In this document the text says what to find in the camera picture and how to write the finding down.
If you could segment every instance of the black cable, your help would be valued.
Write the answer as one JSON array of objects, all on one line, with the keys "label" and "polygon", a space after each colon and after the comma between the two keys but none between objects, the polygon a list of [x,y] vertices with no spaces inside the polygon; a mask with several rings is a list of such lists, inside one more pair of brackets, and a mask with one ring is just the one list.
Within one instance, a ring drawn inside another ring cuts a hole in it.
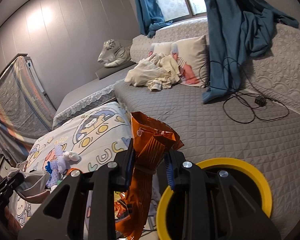
[{"label": "black cable", "polygon": [[[225,82],[224,75],[223,75],[223,83],[224,83],[224,87],[225,87],[226,89],[224,89],[224,88],[217,88],[217,87],[213,87],[213,86],[209,85],[209,87],[211,87],[211,88],[224,90],[224,91],[227,91],[227,94],[233,95],[233,96],[229,97],[227,100],[225,100],[225,101],[223,102],[223,105],[222,105],[223,111],[225,112],[225,114],[226,114],[231,120],[233,120],[233,121],[235,121],[235,122],[237,122],[237,123],[241,123],[241,124],[252,123],[255,119],[259,119],[259,120],[261,120],[261,121],[263,121],[263,122],[273,122],[273,121],[276,121],[276,120],[279,120],[279,119],[283,119],[283,118],[285,118],[285,117],[287,117],[287,116],[289,115],[290,112],[289,112],[289,109],[287,108],[287,106],[285,106],[285,104],[283,104],[283,103],[280,102],[279,100],[276,100],[276,99],[269,98],[269,97],[265,96],[262,92],[260,92],[257,88],[255,88],[254,85],[252,84],[252,82],[250,81],[250,79],[249,79],[247,73],[246,73],[245,70],[242,68],[242,66],[241,66],[240,64],[238,64],[238,62],[237,62],[235,59],[231,58],[231,57],[226,57],[226,58],[224,58],[223,63],[218,62],[218,61],[215,61],[215,60],[210,60],[210,61],[206,62],[205,64],[203,64],[203,65],[200,67],[200,69],[199,69],[199,79],[202,80],[202,77],[201,77],[201,69],[202,69],[205,65],[210,64],[211,62],[215,62],[215,63],[220,64],[220,66],[222,67],[222,71],[223,71],[223,72],[224,72],[224,70],[228,71],[229,78],[231,78],[231,80],[229,80],[229,84],[231,84],[231,83],[233,82],[233,77],[232,77],[231,72],[230,72],[230,71],[226,68],[226,66],[224,65],[224,62],[225,62],[226,59],[232,59],[232,60],[233,60],[232,62],[228,62],[228,63],[227,63],[228,65],[231,64],[231,63],[233,63],[233,62],[236,62],[236,63],[237,63],[237,67],[239,68],[239,72],[242,70],[242,72],[244,73],[245,77],[246,77],[247,80],[249,81],[250,85],[254,88],[255,91],[258,92],[258,94],[257,94],[257,93],[242,93],[241,91],[239,91],[239,88],[238,88],[238,89],[234,89],[234,88],[232,88],[232,87],[229,87],[229,86],[227,86],[227,84],[226,84],[226,82]],[[257,114],[256,114],[256,112],[255,112],[255,110],[256,110],[256,109],[262,110],[262,109],[260,109],[260,107],[262,107],[262,106],[257,106],[257,107],[251,106],[251,105],[248,103],[248,101],[247,101],[246,99],[243,98],[243,96],[249,96],[249,97],[254,97],[254,98],[256,98],[256,97],[258,97],[258,96],[262,96],[262,98],[265,99],[265,100],[269,100],[269,101],[271,101],[271,102],[275,102],[275,103],[278,103],[278,104],[284,106],[284,107],[287,109],[287,114],[285,114],[285,115],[283,115],[283,116],[275,117],[275,118],[270,118],[270,119],[264,119],[264,118],[258,117]],[[231,100],[231,99],[233,99],[233,98],[236,98],[241,104],[243,104],[244,106],[248,107],[248,108],[251,110],[251,112],[252,112],[252,114],[253,114],[253,119],[252,119],[252,120],[250,120],[250,121],[248,121],[248,122],[241,122],[241,121],[238,121],[238,120],[233,119],[233,118],[227,113],[227,111],[226,111],[226,109],[225,109],[225,105],[226,105],[226,103],[227,103],[229,100]]]}]

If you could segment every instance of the blue curtain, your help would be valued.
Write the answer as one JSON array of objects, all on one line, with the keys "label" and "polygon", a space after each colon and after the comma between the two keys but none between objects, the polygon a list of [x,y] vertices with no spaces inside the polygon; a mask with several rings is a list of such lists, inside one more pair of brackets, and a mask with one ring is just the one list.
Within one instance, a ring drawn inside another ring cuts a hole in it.
[{"label": "blue curtain", "polygon": [[209,25],[210,87],[203,103],[237,91],[240,65],[263,54],[271,42],[274,22],[298,28],[296,19],[264,0],[205,0]]},{"label": "blue curtain", "polygon": [[155,32],[172,22],[164,22],[162,11],[156,0],[135,0],[140,33],[152,38]]}]

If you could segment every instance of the tiger head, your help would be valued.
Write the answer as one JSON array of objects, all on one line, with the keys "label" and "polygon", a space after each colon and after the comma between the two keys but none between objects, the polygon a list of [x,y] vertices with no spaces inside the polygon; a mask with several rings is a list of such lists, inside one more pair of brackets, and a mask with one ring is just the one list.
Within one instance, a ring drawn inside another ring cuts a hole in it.
[{"label": "tiger head", "polygon": [[112,39],[105,41],[103,43],[103,48],[102,48],[102,51],[98,58],[98,62],[99,63],[110,63],[110,62],[114,61],[115,59],[113,57],[109,56],[109,54],[117,51],[117,49],[120,47],[121,47],[121,44],[118,41],[115,41]]}]

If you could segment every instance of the cream colored clothing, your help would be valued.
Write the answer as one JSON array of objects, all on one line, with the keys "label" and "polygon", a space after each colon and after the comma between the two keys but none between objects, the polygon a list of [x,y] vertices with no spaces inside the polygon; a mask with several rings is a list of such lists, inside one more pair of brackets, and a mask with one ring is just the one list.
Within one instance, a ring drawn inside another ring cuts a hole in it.
[{"label": "cream colored clothing", "polygon": [[171,55],[153,54],[129,70],[124,81],[133,86],[146,86],[151,91],[171,88],[180,78],[178,63]]}]

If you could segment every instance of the yellow rim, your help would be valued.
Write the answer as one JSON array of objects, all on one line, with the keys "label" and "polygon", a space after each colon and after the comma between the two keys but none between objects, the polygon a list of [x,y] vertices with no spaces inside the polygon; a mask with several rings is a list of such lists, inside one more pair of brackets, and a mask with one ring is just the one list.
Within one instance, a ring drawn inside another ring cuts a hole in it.
[{"label": "yellow rim", "polygon": [[[234,158],[214,158],[199,162],[197,165],[202,169],[215,167],[231,168],[248,175],[254,181],[260,191],[263,212],[270,217],[272,210],[271,190],[266,178],[256,167],[245,161]],[[162,194],[158,205],[156,225],[160,240],[171,240],[167,231],[166,216],[168,204],[172,194],[173,191],[170,189],[170,187],[167,187],[165,192]]]}]

